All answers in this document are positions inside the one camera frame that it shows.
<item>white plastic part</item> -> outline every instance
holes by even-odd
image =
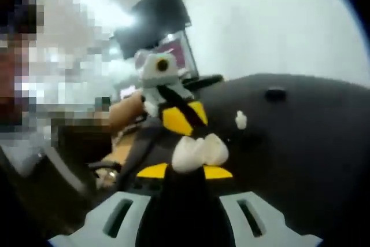
[[[237,111],[235,122],[238,129],[245,130],[247,127],[247,116],[242,111]]]
[[[150,199],[149,196],[116,192],[86,215],[82,228],[71,235],[57,235],[50,239],[50,243],[57,247],[135,247],[142,217]],[[314,247],[321,242],[314,235],[299,235],[288,228],[284,215],[253,192],[221,196],[219,200],[232,228],[235,247]],[[125,202],[130,202],[131,206],[117,237],[111,238],[104,230],[110,226]],[[254,236],[241,204],[247,206],[262,236]]]
[[[209,134],[202,144],[203,160],[207,165],[222,165],[229,158],[229,151],[224,142],[216,135]]]
[[[182,68],[179,69],[178,73],[180,78],[184,78],[189,73],[189,70],[187,68]]]
[[[197,140],[184,136],[175,147],[172,167],[178,173],[191,172],[207,165],[222,165],[229,152],[224,142],[215,134]]]
[[[144,110],[151,116],[151,117],[158,117],[158,107],[152,104],[149,101],[144,102]]]
[[[157,62],[159,60],[167,60],[168,67],[165,71],[158,71]],[[179,76],[176,57],[171,53],[151,53],[149,54],[143,66],[141,73],[142,80],[161,79],[168,76]]]
[[[197,140],[183,136],[175,147],[172,155],[172,168],[178,173],[191,172],[203,165],[203,157],[199,155],[199,148],[203,138]]]

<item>black strap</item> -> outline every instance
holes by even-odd
[[[187,102],[175,91],[164,85],[157,86],[157,89],[159,94],[166,100],[168,104],[170,104],[170,106],[177,107],[181,113],[184,114],[185,118],[193,128],[206,126],[194,109],[191,108]]]

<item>white wall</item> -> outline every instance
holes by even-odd
[[[107,1],[125,13],[140,0]],[[88,5],[90,7],[81,2],[84,1],[38,0],[40,7],[43,6],[44,26],[38,30],[37,42],[31,51],[29,82],[42,83],[40,87],[45,91],[44,103],[60,103],[60,97],[68,104],[92,104],[95,97],[109,91],[111,83],[118,83],[120,76],[131,70],[127,68],[127,63],[113,61],[108,65],[94,57],[87,61],[90,62],[93,71],[90,74],[81,73],[79,79],[81,84],[64,84],[63,68],[71,68],[72,63],[83,57],[87,48],[94,46],[97,41],[107,40],[114,30],[111,28],[112,19],[114,23],[117,19],[122,19],[122,14],[111,13],[105,6],[102,7],[101,1],[92,0],[93,3],[89,3],[92,5]],[[58,62],[50,63],[50,57],[46,55],[50,48],[55,48],[59,52]],[[107,68],[110,76],[103,74],[103,68]],[[83,89],[86,87],[85,82],[89,83],[88,90]]]
[[[343,0],[184,0],[200,74],[326,76],[370,85],[365,40]]]

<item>gray plastic part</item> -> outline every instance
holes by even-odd
[[[285,224],[284,215],[253,192],[220,197],[229,217],[236,247],[309,247],[321,239],[314,235],[299,235]],[[256,220],[262,236],[255,237],[239,202],[243,202]]]
[[[117,237],[112,238],[104,229],[123,201],[132,201]],[[321,239],[314,235],[299,235],[285,224],[284,215],[252,192],[220,197],[230,220],[236,247],[312,247]],[[87,214],[85,225],[69,236],[58,235],[50,240],[55,247],[135,247],[136,236],[149,196],[117,192]],[[248,207],[262,236],[255,237],[238,202]]]
[[[184,88],[180,79],[178,78],[177,82],[167,84],[166,86],[184,99],[194,98],[193,94],[188,89]],[[149,88],[143,88],[142,95],[145,97],[146,101],[151,102],[155,106],[159,106],[167,102],[158,92],[158,89],[154,86]]]
[[[123,201],[132,204],[121,224],[117,237],[112,238],[104,233],[107,223],[114,217],[116,208]],[[50,240],[55,247],[105,246],[135,247],[136,235],[150,197],[117,192],[109,199],[89,212],[85,225],[75,233],[66,236],[58,235]]]

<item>ceiling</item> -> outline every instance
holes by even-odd
[[[38,32],[38,52],[54,47],[69,57],[83,55],[86,48],[108,39],[114,26],[121,23],[120,18],[124,18],[125,11],[138,1],[38,0],[45,21],[44,27]],[[114,6],[114,9],[107,9],[106,3]]]

